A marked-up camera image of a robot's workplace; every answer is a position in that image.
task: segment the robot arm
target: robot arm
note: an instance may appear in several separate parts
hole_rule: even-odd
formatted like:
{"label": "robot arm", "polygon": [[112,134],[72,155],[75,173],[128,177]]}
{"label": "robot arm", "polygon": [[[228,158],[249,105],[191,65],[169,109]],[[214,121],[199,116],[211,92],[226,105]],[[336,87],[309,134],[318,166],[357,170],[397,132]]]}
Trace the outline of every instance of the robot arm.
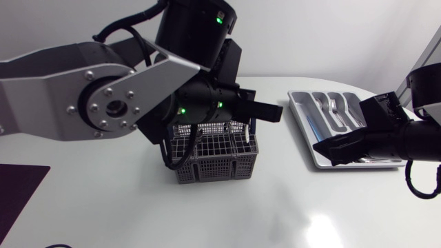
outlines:
{"label": "robot arm", "polygon": [[[254,102],[255,92],[234,82],[241,49],[225,39],[236,21],[234,10],[222,0],[181,2],[161,0],[116,21],[94,36],[99,42],[0,62],[0,135],[23,132],[78,141],[140,129],[158,144],[171,125],[250,118],[278,122],[282,107]],[[131,25],[164,9],[156,43],[136,35]],[[118,29],[134,38],[102,43]],[[142,60],[147,67],[136,71]]]}
{"label": "robot arm", "polygon": [[408,160],[406,181],[419,198],[441,193],[441,166],[432,194],[416,190],[411,183],[412,161],[441,161],[441,63],[424,66],[407,77],[413,109],[421,121],[410,120],[394,92],[360,102],[367,126],[316,143],[314,149],[332,165],[347,164],[365,156]]}

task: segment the wire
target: wire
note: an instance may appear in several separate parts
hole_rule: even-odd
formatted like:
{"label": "wire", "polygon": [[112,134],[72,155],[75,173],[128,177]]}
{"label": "wire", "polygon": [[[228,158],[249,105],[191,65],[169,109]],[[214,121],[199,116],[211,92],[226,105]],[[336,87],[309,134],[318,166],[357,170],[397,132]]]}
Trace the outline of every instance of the wire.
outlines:
{"label": "wire", "polygon": [[176,163],[173,164],[172,162],[172,146],[167,145],[168,146],[168,152],[165,151],[165,147],[164,147],[164,142],[161,142],[159,144],[160,148],[161,148],[161,154],[163,156],[163,160],[165,163],[165,166],[167,166],[169,169],[171,170],[178,170],[180,168],[182,168],[182,166],[184,166],[186,164],[186,162],[188,161],[188,159],[190,158],[190,156],[192,155],[193,151],[194,151],[194,146],[196,144],[196,135],[198,133],[198,125],[197,124],[193,124],[190,127],[190,137],[189,137],[189,142],[187,145],[187,149],[185,150],[184,156]]}
{"label": "wire", "polygon": [[421,198],[421,199],[433,199],[433,198],[435,198],[439,193],[441,193],[441,165],[438,166],[438,169],[437,169],[437,172],[436,172],[436,188],[435,188],[435,190],[433,191],[432,194],[425,194],[425,193],[422,193],[422,192],[418,191],[412,185],[412,182],[411,182],[411,168],[412,168],[412,164],[413,164],[413,161],[407,161],[407,164],[406,164],[405,175],[406,175],[407,187],[409,187],[409,189],[411,190],[412,194],[414,194],[418,198]]}
{"label": "wire", "polygon": [[130,32],[130,34],[132,34],[133,37],[135,38],[136,42],[138,42],[139,47],[140,47],[141,51],[143,52],[145,66],[147,66],[147,67],[151,66],[152,61],[150,60],[150,54],[147,49],[147,44],[145,44],[145,40],[143,39],[143,37],[133,27],[125,27],[123,29]]}
{"label": "wire", "polygon": [[119,29],[123,29],[126,27],[131,27],[143,21],[147,21],[157,14],[161,13],[165,7],[167,7],[168,0],[158,0],[158,3],[147,9],[144,12],[140,12],[138,14],[133,14],[129,17],[122,18],[118,21],[114,21],[105,27],[99,34],[94,35],[92,38],[95,41],[104,43],[105,40],[109,37],[109,35]]}
{"label": "wire", "polygon": [[71,247],[69,245],[57,244],[57,245],[50,245],[46,248],[71,248]]}

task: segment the white table surface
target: white table surface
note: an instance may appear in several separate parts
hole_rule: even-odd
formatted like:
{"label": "white table surface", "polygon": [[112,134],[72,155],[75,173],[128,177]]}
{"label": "white table surface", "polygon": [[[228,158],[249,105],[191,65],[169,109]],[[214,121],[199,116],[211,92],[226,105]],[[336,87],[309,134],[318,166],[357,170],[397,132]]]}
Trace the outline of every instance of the white table surface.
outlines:
{"label": "white table surface", "polygon": [[[249,180],[178,185],[139,131],[101,141],[1,137],[0,163],[51,167],[1,247],[441,247],[441,197],[412,195],[404,168],[316,169],[288,107],[288,90],[372,93],[321,79],[238,83],[284,107],[279,123],[257,122]],[[435,171],[415,163],[416,187],[432,192]]]}

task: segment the metal bolt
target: metal bolt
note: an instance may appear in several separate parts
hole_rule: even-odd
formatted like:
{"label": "metal bolt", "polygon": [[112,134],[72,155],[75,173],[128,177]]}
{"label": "metal bolt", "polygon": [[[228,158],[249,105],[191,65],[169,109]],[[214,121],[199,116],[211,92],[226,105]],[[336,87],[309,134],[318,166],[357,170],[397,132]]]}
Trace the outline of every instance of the metal bolt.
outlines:
{"label": "metal bolt", "polygon": [[103,133],[102,133],[102,132],[98,132],[98,131],[97,131],[97,132],[94,133],[94,137],[95,137],[95,138],[101,138],[102,136],[103,136]]}
{"label": "metal bolt", "polygon": [[121,121],[120,126],[121,126],[122,128],[125,128],[125,127],[128,127],[129,124],[127,124],[127,121]]}
{"label": "metal bolt", "polygon": [[89,107],[89,110],[96,113],[99,111],[99,106],[96,103],[91,104],[91,106]]}
{"label": "metal bolt", "polygon": [[107,123],[107,121],[105,121],[105,120],[102,120],[102,121],[99,123],[99,127],[106,128],[106,127],[108,127],[108,126],[109,126],[109,123]]}
{"label": "metal bolt", "polygon": [[137,124],[133,124],[130,126],[130,130],[134,131],[138,129],[138,125]]}
{"label": "metal bolt", "polygon": [[139,107],[135,107],[133,109],[133,114],[140,114],[140,113],[141,113],[141,110],[139,109]]}
{"label": "metal bolt", "polygon": [[105,88],[103,92],[104,92],[104,95],[106,95],[106,96],[113,96],[112,88]]}
{"label": "metal bolt", "polygon": [[84,77],[87,80],[92,81],[92,80],[94,80],[95,75],[94,75],[93,71],[87,71],[87,72],[84,73]]}
{"label": "metal bolt", "polygon": [[127,92],[127,94],[125,96],[129,99],[133,99],[133,97],[135,96],[135,92],[130,90]]}
{"label": "metal bolt", "polygon": [[76,107],[74,107],[74,106],[69,106],[67,109],[66,109],[66,112],[68,113],[68,114],[76,114],[77,113],[77,110],[76,110]]}

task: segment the black mat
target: black mat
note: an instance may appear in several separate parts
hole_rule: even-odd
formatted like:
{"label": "black mat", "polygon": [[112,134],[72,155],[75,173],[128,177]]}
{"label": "black mat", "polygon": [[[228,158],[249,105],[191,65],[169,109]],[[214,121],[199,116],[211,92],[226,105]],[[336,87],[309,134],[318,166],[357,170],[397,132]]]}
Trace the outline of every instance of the black mat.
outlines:
{"label": "black mat", "polygon": [[0,164],[0,245],[49,169]]}

